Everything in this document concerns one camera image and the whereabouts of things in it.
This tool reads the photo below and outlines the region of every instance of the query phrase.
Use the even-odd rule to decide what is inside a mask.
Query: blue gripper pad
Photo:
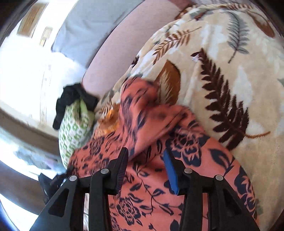
[[[167,151],[167,149],[164,150],[164,163],[165,163],[165,167],[166,167],[166,172],[170,181],[170,185],[172,190],[174,191],[174,193],[176,195],[178,195],[179,193],[179,187],[178,187],[178,183],[177,183],[177,174],[176,171],[174,169],[174,165],[171,161],[171,158],[169,156],[169,153]]]

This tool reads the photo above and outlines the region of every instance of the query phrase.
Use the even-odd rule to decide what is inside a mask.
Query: framed picture
[[[35,31],[35,27],[47,5],[48,3],[35,3],[23,17],[17,34],[31,38]]]
[[[46,40],[49,39],[51,32],[52,32],[52,27],[47,26],[44,29],[44,32],[42,34],[42,37],[41,37],[41,40],[40,40],[40,43],[39,43],[40,46],[42,46],[42,47],[44,46]]]

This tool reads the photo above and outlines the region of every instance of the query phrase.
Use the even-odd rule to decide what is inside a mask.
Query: orange fabric
[[[109,196],[113,231],[178,230],[183,196],[175,196],[170,188],[162,160],[166,147],[200,175],[223,175],[256,220],[254,191],[238,161],[205,134],[188,108],[157,105],[157,90],[153,82],[128,80],[121,94],[118,129],[92,138],[75,151],[69,162],[75,167],[75,174],[85,177],[107,167],[122,147],[128,148],[129,162],[121,192]],[[205,231],[206,196],[203,207]]]
[[[98,127],[94,133],[94,139],[109,134],[119,127],[119,104],[112,104],[109,101],[100,111],[101,118],[98,120]]]

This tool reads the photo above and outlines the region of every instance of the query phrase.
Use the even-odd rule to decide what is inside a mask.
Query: gray fern pattern
[[[249,54],[248,50],[244,48],[247,45],[247,41],[249,41],[249,39],[246,37],[249,34],[249,30],[247,29],[248,26],[246,22],[237,14],[234,14],[230,11],[227,13],[230,16],[230,24],[228,27],[230,41],[228,41],[228,44],[234,49],[234,53],[228,61],[228,63],[230,63],[237,52]]]

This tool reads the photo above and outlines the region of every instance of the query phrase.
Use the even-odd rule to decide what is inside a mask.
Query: metal screw
[[[215,178],[216,180],[220,180],[220,181],[224,179],[224,177],[222,177],[221,175],[216,175]]]
[[[75,181],[75,180],[77,180],[77,176],[73,175],[73,176],[69,177],[69,180],[70,181]]]
[[[185,168],[184,172],[190,174],[190,173],[192,173],[192,169],[191,168]]]
[[[107,168],[103,168],[101,170],[101,174],[107,174],[109,172],[109,170]]]

